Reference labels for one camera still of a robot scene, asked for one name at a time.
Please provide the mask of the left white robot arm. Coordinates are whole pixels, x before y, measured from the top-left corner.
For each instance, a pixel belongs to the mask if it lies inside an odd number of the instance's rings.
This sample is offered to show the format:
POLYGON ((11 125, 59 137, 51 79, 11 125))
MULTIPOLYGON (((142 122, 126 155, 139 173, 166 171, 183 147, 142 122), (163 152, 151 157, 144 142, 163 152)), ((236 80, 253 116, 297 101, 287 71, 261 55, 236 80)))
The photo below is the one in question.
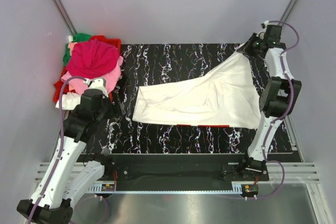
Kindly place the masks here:
POLYGON ((109 95, 99 89, 84 92, 80 104, 62 122, 57 147, 41 182, 30 198, 17 205, 17 212, 28 223, 70 223, 75 206, 90 186, 99 179, 117 179, 112 158, 101 153, 92 154, 74 179, 70 175, 99 123, 123 114, 116 91, 109 95))

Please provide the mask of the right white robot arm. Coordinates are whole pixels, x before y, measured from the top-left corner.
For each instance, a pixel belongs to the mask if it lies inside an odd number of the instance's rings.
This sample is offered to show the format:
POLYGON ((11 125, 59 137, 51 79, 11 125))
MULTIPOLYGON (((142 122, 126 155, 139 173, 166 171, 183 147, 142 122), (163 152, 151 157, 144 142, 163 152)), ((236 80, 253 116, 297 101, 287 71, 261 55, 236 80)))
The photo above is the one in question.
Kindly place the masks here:
POLYGON ((239 176, 250 180, 266 172, 267 153, 277 128, 292 113, 302 83, 292 75, 287 62, 289 48, 281 42, 285 22, 278 20, 262 23, 262 31, 254 33, 237 52, 247 58, 262 56, 270 78, 259 99, 261 119, 255 137, 244 158, 237 166, 239 176))

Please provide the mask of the white coca-cola t-shirt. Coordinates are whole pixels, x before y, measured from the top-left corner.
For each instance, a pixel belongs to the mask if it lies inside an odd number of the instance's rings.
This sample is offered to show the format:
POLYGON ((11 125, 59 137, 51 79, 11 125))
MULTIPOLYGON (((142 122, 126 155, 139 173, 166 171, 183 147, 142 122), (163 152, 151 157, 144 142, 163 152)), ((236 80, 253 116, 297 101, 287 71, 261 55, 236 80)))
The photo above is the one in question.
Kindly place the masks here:
POLYGON ((133 121, 147 124, 256 129, 259 95, 250 61, 241 53, 195 79, 140 86, 133 121))

